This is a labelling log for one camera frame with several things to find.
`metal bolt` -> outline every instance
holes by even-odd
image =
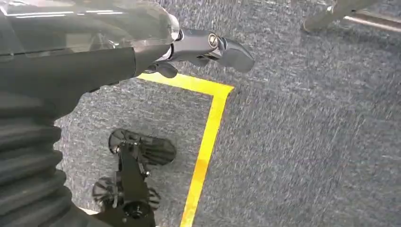
[[[112,153],[113,153],[113,154],[118,154],[120,151],[121,151],[121,148],[118,147],[118,146],[116,146],[116,147],[114,147],[114,148],[112,149]]]
[[[209,35],[209,45],[212,48],[216,48],[217,45],[218,45],[218,39],[217,39],[217,36],[214,33],[210,33],[210,35]]]

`metal leg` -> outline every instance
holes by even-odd
[[[386,17],[367,11],[359,11],[352,16],[345,16],[344,19],[363,25],[369,25],[392,32],[401,33],[401,20],[392,17]]]
[[[377,3],[378,0],[337,0],[326,11],[308,18],[304,22],[304,29],[312,32],[327,26],[329,23],[352,15],[361,9]]]

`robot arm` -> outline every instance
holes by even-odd
[[[109,226],[75,207],[63,186],[66,175],[56,169],[62,154],[53,150],[61,136],[54,121],[69,114],[84,93],[143,72],[173,77],[172,61],[202,66],[214,60],[240,71],[253,66],[240,44],[213,32],[180,29],[155,3],[86,2],[0,0],[2,227]],[[139,174],[132,169],[137,159],[121,160],[121,173],[129,166]]]

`transparent plastic cover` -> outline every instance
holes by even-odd
[[[0,55],[171,44],[176,18],[144,0],[0,0]]]

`yellow tape line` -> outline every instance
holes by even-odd
[[[178,74],[172,79],[165,78],[158,73],[142,74],[138,78],[213,96],[180,225],[180,227],[192,227],[223,116],[224,106],[226,105],[228,94],[234,87],[182,74]]]

